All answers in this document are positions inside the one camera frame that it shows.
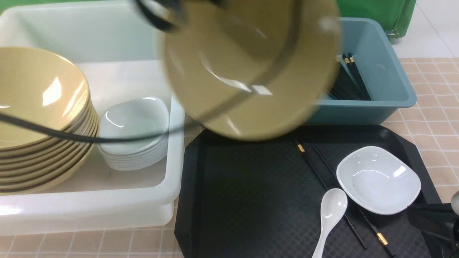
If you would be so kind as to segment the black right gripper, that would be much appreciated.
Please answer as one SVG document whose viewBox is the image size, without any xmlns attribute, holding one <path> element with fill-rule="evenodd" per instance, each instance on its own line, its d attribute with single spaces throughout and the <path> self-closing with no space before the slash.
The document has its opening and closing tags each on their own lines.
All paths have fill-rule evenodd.
<svg viewBox="0 0 459 258">
<path fill-rule="evenodd" d="M 449 244 L 452 249 L 449 258 L 458 257 L 458 204 L 411 204 L 407 207 L 407 217 L 418 230 Z"/>
</svg>

